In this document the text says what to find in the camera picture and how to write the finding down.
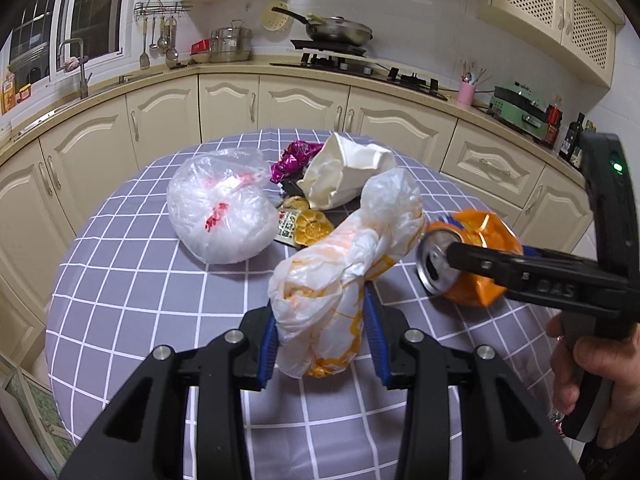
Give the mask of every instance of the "window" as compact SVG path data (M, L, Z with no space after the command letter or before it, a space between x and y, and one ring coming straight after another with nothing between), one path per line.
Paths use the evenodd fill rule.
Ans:
M14 28L9 66L18 88L49 76L49 40L56 0L31 0Z
M120 7L122 0L63 0L58 23L58 45L68 38L82 38L89 59L120 50ZM69 55L80 56L78 44Z

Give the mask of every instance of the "stainless steel pot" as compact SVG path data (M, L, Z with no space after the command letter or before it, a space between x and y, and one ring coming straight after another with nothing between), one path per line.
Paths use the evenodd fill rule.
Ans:
M313 41L332 41L334 43L346 43L353 46L363 46L373 38L372 30L362 23L350 22L340 16L334 18L321 18L308 20L304 16L292 12L289 9L273 7L273 12L286 14L304 23L306 34Z
M246 61L251 55L253 31L243 27L244 20L231 21L231 27L217 28L211 33L210 61L230 63Z

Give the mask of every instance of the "frying pan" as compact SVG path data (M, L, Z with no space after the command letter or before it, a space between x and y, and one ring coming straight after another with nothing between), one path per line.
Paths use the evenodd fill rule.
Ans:
M289 9L273 7L273 12L291 16L306 27L306 34L313 41L332 41L353 46L363 46L373 38L372 30L362 23L350 22L339 16L334 18L316 18L308 20Z

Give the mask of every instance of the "white plastic bag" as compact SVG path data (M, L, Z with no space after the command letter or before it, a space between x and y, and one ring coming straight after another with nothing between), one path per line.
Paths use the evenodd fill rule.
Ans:
M363 146L332 133L298 186L312 209L324 211L350 202L360 195L367 180L395 166L390 150L376 144Z
M405 256L423 227L420 189L394 168L367 181L360 209L327 238L278 264L269 297L281 371L325 377L349 365L362 339L365 280Z
M185 161L169 183L169 220L206 264L242 262L278 233L278 212L262 191L271 170L257 149L231 148Z

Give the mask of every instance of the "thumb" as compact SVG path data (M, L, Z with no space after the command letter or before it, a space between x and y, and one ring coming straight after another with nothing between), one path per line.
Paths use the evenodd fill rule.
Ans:
M574 346L575 362L585 371L615 382L637 382L636 348L632 343L585 336Z

